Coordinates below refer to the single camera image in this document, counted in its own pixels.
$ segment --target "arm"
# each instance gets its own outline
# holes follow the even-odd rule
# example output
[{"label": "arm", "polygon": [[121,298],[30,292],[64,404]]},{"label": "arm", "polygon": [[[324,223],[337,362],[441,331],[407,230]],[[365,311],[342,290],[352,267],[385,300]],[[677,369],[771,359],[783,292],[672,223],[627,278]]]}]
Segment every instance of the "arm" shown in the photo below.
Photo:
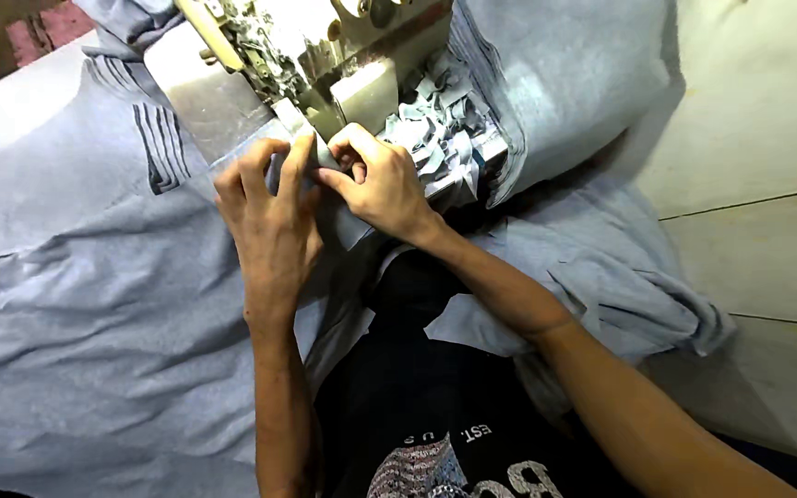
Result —
[{"label": "arm", "polygon": [[[313,418],[294,337],[297,297],[321,249],[313,212],[318,188],[300,196],[300,179],[315,136],[261,140],[214,181],[217,208],[236,240],[244,280],[244,319],[254,350],[257,481],[260,495],[314,492]],[[274,153],[291,153],[278,195],[263,175]]]},{"label": "arm", "polygon": [[797,496],[607,351],[546,288],[451,230],[426,204],[407,151],[357,127],[341,131],[331,146],[337,157],[363,162],[367,175],[357,184],[321,171],[320,180],[361,218],[444,261],[484,306],[534,344],[611,462],[641,492]]}]

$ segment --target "hand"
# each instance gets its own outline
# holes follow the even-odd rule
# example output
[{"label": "hand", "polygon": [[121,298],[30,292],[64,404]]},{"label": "hand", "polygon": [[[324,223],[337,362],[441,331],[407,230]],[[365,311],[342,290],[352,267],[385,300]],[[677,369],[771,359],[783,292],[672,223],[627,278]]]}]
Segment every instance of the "hand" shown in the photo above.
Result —
[{"label": "hand", "polygon": [[355,181],[326,168],[317,169],[315,176],[336,190],[353,214],[413,245],[441,225],[404,147],[377,140],[356,123],[340,130],[327,147],[342,166],[352,166]]},{"label": "hand", "polygon": [[[293,147],[264,138],[214,180],[217,209],[236,240],[249,323],[293,320],[300,288],[321,250],[314,218],[320,189],[313,188],[303,198],[300,194],[314,143],[315,135],[301,136]],[[274,153],[288,153],[275,197],[263,179]]]}]

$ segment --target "sewing machine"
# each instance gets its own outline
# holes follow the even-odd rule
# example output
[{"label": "sewing machine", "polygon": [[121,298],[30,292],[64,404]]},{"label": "sewing machine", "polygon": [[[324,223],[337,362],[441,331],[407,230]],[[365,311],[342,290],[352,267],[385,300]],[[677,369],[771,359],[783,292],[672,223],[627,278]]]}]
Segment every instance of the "sewing machine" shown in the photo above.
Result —
[{"label": "sewing machine", "polygon": [[197,57],[241,74],[282,120],[287,100],[328,140],[350,122],[382,130],[401,82],[446,46],[452,0],[175,4],[205,42]]}]

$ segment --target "fabric pile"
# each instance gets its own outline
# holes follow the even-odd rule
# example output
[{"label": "fabric pile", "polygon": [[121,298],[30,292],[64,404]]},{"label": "fabric pile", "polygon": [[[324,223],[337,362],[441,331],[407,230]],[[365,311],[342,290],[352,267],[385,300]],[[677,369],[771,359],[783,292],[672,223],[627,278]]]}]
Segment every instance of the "fabric pile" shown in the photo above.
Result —
[{"label": "fabric pile", "polygon": [[414,101],[398,106],[377,137],[411,153],[426,197],[450,196],[439,203],[444,207],[476,200],[482,148],[500,131],[466,65],[449,51],[437,54],[415,87]]},{"label": "fabric pile", "polygon": [[494,207],[591,157],[670,83],[667,0],[456,0],[451,50],[498,120],[509,157]]},{"label": "fabric pile", "polygon": [[[133,47],[126,58],[178,18],[164,0],[79,4]],[[500,207],[508,216],[471,236],[630,362],[672,347],[705,355],[733,332],[684,283],[648,202],[614,175],[647,152],[678,102],[664,92],[657,57],[672,51],[660,39],[664,22],[674,26],[666,12],[656,0],[455,0],[451,48],[469,65],[471,89],[448,77],[427,99],[445,73],[430,77],[417,85],[422,100],[393,119],[393,131],[417,130],[395,139],[417,137],[412,153],[424,175],[459,175],[467,189],[472,171],[463,165],[476,162],[476,140],[489,129],[481,96],[510,142],[492,204],[630,127],[603,169],[516,196]],[[71,106],[0,151],[0,489],[50,498],[256,496],[253,353],[212,179],[254,140],[291,134],[261,113],[257,132],[209,168],[143,65],[95,53]],[[581,67],[569,73],[572,60]],[[678,78],[677,67],[670,73]],[[651,100],[660,108],[637,119]],[[443,135],[427,113],[443,119]],[[294,323],[314,390],[366,332],[371,312],[359,289],[389,247],[383,234],[340,215],[336,195],[322,206],[325,252]],[[453,299],[427,334],[516,356],[540,408],[558,406],[542,362],[474,300]]]}]

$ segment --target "right hand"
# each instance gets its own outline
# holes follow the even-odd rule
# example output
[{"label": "right hand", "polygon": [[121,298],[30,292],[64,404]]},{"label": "right hand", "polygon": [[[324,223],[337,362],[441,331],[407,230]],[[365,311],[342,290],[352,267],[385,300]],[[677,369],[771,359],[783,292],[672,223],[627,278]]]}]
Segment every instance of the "right hand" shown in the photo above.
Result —
[{"label": "right hand", "polygon": [[351,164],[355,180],[324,167],[314,175],[336,190],[353,214],[412,245],[441,226],[441,216],[426,202],[411,154],[404,147],[377,140],[359,124],[350,123],[327,148],[342,166]]}]

